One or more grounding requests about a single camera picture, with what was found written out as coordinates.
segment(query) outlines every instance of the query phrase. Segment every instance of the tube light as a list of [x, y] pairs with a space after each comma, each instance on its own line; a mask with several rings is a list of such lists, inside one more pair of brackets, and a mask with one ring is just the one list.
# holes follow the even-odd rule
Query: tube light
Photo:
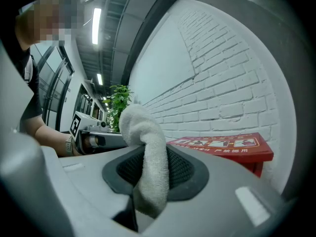
[[99, 84], [100, 84], [100, 85], [103, 85], [101, 75], [100, 75], [100, 74], [97, 74], [97, 77], [98, 77]]
[[92, 19], [92, 44], [98, 44], [98, 35], [99, 35], [99, 23], [101, 17], [101, 9], [95, 8], [93, 11]]

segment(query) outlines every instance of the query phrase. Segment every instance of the red box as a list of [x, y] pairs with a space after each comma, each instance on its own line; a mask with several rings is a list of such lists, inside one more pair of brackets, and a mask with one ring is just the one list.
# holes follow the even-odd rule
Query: red box
[[233, 160], [258, 177], [261, 176], [263, 162], [272, 160], [274, 155], [258, 132], [234, 136], [183, 137], [167, 144]]

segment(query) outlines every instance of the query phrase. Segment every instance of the potted plant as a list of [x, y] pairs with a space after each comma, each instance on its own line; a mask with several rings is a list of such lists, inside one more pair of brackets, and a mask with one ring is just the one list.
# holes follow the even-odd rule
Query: potted plant
[[115, 87], [114, 94], [112, 96], [107, 96], [107, 100], [103, 103], [112, 104], [112, 108], [109, 110], [107, 115], [108, 123], [112, 132], [119, 132], [119, 117], [122, 111], [128, 106], [128, 101], [130, 96], [133, 94], [132, 91], [125, 85], [113, 85], [110, 88]]

